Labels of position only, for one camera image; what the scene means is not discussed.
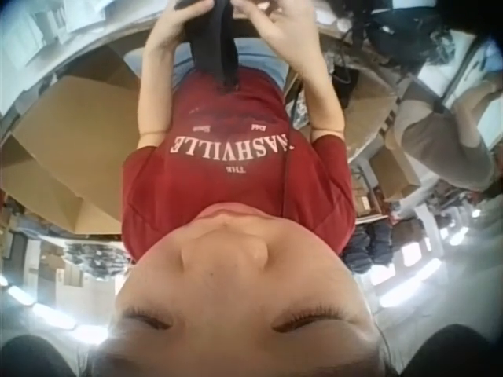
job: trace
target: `wrist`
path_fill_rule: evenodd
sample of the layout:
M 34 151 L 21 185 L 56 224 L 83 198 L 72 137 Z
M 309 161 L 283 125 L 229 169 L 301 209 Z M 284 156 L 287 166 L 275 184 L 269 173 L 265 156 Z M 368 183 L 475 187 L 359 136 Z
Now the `wrist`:
M 177 43 L 147 41 L 143 50 L 143 57 L 154 59 L 173 57 L 176 48 Z
M 309 68 L 300 71 L 299 76 L 303 80 L 305 86 L 319 88 L 328 85 L 332 87 L 329 70 L 327 69 L 325 58 L 321 53 L 310 60 Z

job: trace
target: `person in background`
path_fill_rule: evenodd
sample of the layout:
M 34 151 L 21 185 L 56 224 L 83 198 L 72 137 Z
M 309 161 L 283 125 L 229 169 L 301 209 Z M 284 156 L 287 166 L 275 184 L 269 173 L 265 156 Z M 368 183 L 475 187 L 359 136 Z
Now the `person in background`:
M 438 97 L 412 82 L 399 105 L 385 145 L 402 148 L 454 187 L 482 192 L 501 176 L 478 130 L 492 101 L 500 100 L 501 72 L 466 90 L 450 112 L 435 110 Z

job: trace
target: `eyelash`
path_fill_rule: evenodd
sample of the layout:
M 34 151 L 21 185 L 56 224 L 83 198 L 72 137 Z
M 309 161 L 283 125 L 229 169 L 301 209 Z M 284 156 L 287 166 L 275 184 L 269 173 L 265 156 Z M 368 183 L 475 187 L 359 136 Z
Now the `eyelash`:
M 171 327 L 170 324 L 167 324 L 165 321 L 158 319 L 159 316 L 155 313 L 149 312 L 145 309 L 140 308 L 128 308 L 123 313 L 124 318 L 131 318 L 135 320 L 139 320 L 151 328 L 155 328 L 156 330 L 167 330 Z
M 171 327 L 170 324 L 159 320 L 158 315 L 145 309 L 134 307 L 128 308 L 125 310 L 123 317 L 139 320 L 147 324 L 151 328 L 155 328 L 156 330 L 167 330 Z M 275 326 L 274 330 L 277 332 L 289 332 L 297 328 L 307 326 L 308 324 L 311 324 L 316 320 L 339 318 L 341 318 L 339 310 L 328 306 L 317 306 L 314 309 L 308 309 L 300 313 L 290 315 L 284 323 Z
M 340 311 L 328 306 L 317 306 L 289 316 L 289 319 L 274 327 L 277 332 L 289 332 L 307 326 L 316 320 L 340 319 Z

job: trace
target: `ceiling light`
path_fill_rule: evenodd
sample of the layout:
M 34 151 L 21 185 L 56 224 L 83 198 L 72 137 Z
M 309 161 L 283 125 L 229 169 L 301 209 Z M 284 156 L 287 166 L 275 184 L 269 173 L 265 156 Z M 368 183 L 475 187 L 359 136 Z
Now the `ceiling light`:
M 451 246 L 459 246 L 464 240 L 464 236 L 466 236 L 466 233 L 468 233 L 468 228 L 464 226 L 463 228 L 460 229 L 459 232 L 455 233 L 452 237 L 450 237 L 449 243 Z
M 370 269 L 370 283 L 376 286 L 391 279 L 395 274 L 395 265 L 393 263 L 388 266 L 373 265 Z
M 72 336 L 82 343 L 98 346 L 107 339 L 108 329 L 105 326 L 83 324 L 72 331 Z
M 9 286 L 9 281 L 6 279 L 5 276 L 0 275 L 0 287 L 8 287 Z
M 407 280 L 405 283 L 398 285 L 388 293 L 382 295 L 379 299 L 379 303 L 383 308 L 398 306 L 414 296 L 420 286 L 421 282 L 418 279 Z
M 440 268 L 442 265 L 442 262 L 440 259 L 432 259 L 429 261 L 422 269 L 420 269 L 415 278 L 420 280 L 420 281 L 425 281 L 427 278 L 429 278 L 431 275 L 435 273 L 437 269 Z
M 7 293 L 12 296 L 16 301 L 24 306 L 32 306 L 35 304 L 35 300 L 25 291 L 19 287 L 11 287 L 7 290 Z
M 421 259 L 421 248 L 419 243 L 412 242 L 402 247 L 403 264 L 406 267 L 415 265 Z
M 449 236 L 449 230 L 447 230 L 447 228 L 440 229 L 440 237 L 442 237 L 443 240 L 448 236 Z
M 424 243 L 426 243 L 426 249 L 431 251 L 431 241 L 428 237 L 424 238 Z
M 33 310 L 33 314 L 55 328 L 71 330 L 77 325 L 73 318 L 49 306 L 35 304 L 31 310 Z

